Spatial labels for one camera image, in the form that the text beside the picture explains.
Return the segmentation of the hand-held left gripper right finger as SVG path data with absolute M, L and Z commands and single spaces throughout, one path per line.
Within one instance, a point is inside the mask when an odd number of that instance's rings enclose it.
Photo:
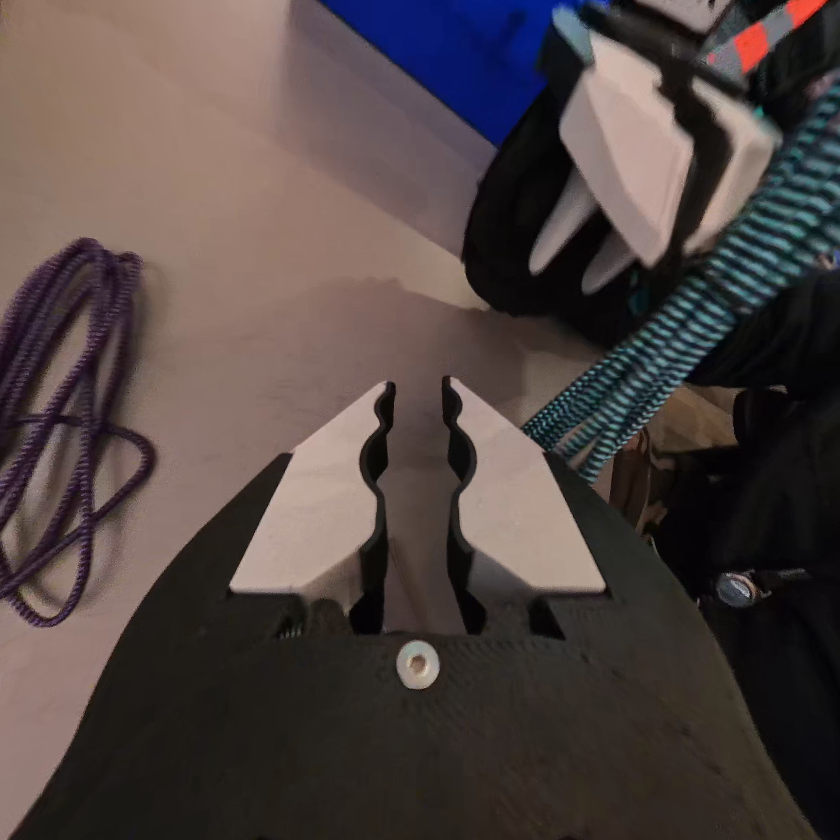
M 469 635 L 543 623 L 555 597 L 598 598 L 606 581 L 543 449 L 458 378 L 442 381 L 447 463 L 447 573 Z

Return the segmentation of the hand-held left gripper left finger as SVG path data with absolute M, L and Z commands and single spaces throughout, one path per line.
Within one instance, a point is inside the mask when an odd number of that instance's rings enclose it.
M 396 386 L 384 381 L 290 453 L 229 582 L 237 595 L 334 602 L 356 634 L 380 634 L 389 562 L 385 500 Z

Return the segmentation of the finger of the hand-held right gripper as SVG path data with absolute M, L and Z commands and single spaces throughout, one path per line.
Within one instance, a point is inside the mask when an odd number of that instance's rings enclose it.
M 647 268 L 665 255 L 694 157 L 694 141 L 661 92 L 656 64 L 603 35 L 590 36 L 560 138 L 598 206 Z
M 781 131 L 757 116 L 748 103 L 702 79 L 692 81 L 692 90 L 710 108 L 715 124 L 725 134 L 729 152 L 698 228 L 684 243 L 685 256 L 707 251 L 741 212 L 782 140 Z

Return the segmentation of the person's right forearm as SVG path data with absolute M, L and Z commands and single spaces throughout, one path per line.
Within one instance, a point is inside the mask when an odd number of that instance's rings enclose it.
M 782 386 L 809 398 L 839 383 L 839 270 L 818 269 L 738 321 L 687 379 L 733 389 Z

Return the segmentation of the blue plastic bin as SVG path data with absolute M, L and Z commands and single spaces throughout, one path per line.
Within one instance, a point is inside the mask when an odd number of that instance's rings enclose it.
M 325 1 L 355 34 L 498 145 L 544 88 L 553 10 L 580 1 Z

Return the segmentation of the orange traffic cone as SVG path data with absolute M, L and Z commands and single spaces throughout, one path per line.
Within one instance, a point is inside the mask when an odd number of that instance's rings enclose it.
M 789 1 L 707 52 L 700 64 L 721 77 L 740 79 L 754 71 L 775 47 L 820 12 L 827 1 Z

